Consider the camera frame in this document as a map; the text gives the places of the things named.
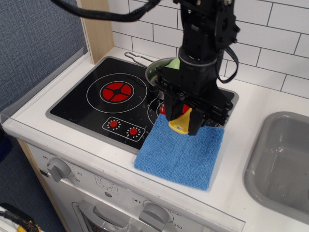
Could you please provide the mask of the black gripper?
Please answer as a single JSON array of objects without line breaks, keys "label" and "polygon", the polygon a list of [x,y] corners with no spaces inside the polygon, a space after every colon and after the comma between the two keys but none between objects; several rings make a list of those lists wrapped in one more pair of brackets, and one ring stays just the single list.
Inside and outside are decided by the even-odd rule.
[{"label": "black gripper", "polygon": [[187,64],[180,60],[178,70],[157,66],[155,86],[164,92],[168,121],[182,115],[185,106],[192,108],[189,135],[196,135],[207,124],[225,126],[233,110],[233,94],[217,85],[217,62]]}]

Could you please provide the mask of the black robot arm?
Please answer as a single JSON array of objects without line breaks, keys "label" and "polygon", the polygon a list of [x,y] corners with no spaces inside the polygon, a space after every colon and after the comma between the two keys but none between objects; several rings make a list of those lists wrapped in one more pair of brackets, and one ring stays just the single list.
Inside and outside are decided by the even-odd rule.
[{"label": "black robot arm", "polygon": [[183,107],[191,110],[186,124],[189,135],[196,135],[207,121],[224,126],[233,104],[217,86],[230,82],[235,74],[223,80],[219,76],[223,54],[235,63],[238,58],[230,48],[237,42],[232,0],[179,0],[183,25],[183,43],[179,49],[179,69],[157,66],[155,86],[164,93],[166,118],[182,118]]}]

